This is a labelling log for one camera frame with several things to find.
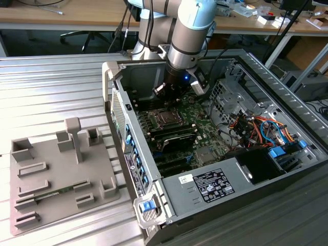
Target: motherboard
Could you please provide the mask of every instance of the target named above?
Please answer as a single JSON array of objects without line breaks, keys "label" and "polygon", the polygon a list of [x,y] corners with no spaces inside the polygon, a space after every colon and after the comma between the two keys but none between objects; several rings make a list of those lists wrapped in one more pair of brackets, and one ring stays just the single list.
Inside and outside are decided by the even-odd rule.
[{"label": "motherboard", "polygon": [[185,95],[170,109],[136,111],[162,176],[220,161],[230,150],[194,95]]}]

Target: blue latch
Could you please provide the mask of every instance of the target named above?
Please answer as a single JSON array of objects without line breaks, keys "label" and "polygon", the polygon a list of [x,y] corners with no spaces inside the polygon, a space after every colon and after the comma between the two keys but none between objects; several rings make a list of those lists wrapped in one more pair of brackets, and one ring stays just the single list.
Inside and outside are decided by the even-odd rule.
[{"label": "blue latch", "polygon": [[306,146],[308,146],[307,143],[306,143],[304,140],[301,140],[301,141],[299,142],[299,145],[300,145],[302,148],[305,148]]},{"label": "blue latch", "polygon": [[143,182],[145,183],[145,184],[147,184],[148,183],[148,178],[147,178],[147,176],[145,176],[145,177],[143,177],[144,179],[143,179]]},{"label": "blue latch", "polygon": [[137,157],[137,167],[139,168],[141,165],[141,160],[140,160],[140,157]]},{"label": "blue latch", "polygon": [[282,147],[272,148],[269,152],[273,158],[277,158],[281,155],[286,154],[286,152],[282,149]]},{"label": "blue latch", "polygon": [[156,208],[156,204],[153,200],[145,201],[142,204],[140,204],[141,211],[143,213],[151,211]]},{"label": "blue latch", "polygon": [[129,145],[129,144],[131,143],[131,140],[132,140],[132,136],[129,134],[129,135],[127,136],[127,139],[125,139],[125,143],[126,143],[127,145]]}]

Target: office chair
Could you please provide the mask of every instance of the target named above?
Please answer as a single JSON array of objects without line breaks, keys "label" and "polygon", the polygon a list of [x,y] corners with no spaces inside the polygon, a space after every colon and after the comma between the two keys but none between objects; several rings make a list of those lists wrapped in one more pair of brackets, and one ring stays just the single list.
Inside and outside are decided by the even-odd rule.
[{"label": "office chair", "polygon": [[85,53],[90,40],[94,40],[95,37],[98,37],[100,39],[102,39],[103,41],[105,41],[107,44],[111,44],[111,42],[109,41],[109,39],[107,39],[106,37],[104,37],[103,35],[100,34],[100,32],[95,32],[95,31],[76,31],[76,32],[69,32],[69,33],[65,33],[60,35],[60,42],[62,44],[66,44],[66,37],[72,37],[72,36],[78,36],[78,35],[83,35],[83,34],[87,34],[87,40],[85,41],[83,47],[82,47],[82,53]]}]

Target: metal table surface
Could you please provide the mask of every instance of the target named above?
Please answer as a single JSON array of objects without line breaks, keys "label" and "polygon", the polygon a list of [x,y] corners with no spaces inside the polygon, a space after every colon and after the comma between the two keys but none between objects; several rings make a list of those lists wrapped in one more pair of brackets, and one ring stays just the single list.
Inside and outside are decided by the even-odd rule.
[{"label": "metal table surface", "polygon": [[[101,98],[101,65],[119,54],[0,59],[0,244],[143,245]],[[98,126],[121,198],[13,237],[9,232],[10,139],[55,138],[66,117]],[[327,245],[328,165],[284,191],[227,214],[164,245]]]},{"label": "metal table surface", "polygon": [[[0,244],[143,245],[101,97],[101,65],[120,54],[0,59]],[[80,118],[82,129],[99,127],[121,198],[17,236],[9,230],[10,139],[54,139],[63,120]]]}]

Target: label sticker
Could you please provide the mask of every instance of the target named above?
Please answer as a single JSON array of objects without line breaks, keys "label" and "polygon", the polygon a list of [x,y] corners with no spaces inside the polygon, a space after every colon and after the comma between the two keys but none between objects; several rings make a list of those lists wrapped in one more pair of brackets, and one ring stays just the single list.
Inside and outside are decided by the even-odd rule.
[{"label": "label sticker", "polygon": [[188,183],[193,181],[193,175],[192,174],[187,174],[185,176],[179,177],[180,183]]},{"label": "label sticker", "polygon": [[207,203],[235,193],[221,168],[195,176],[194,181]]}]

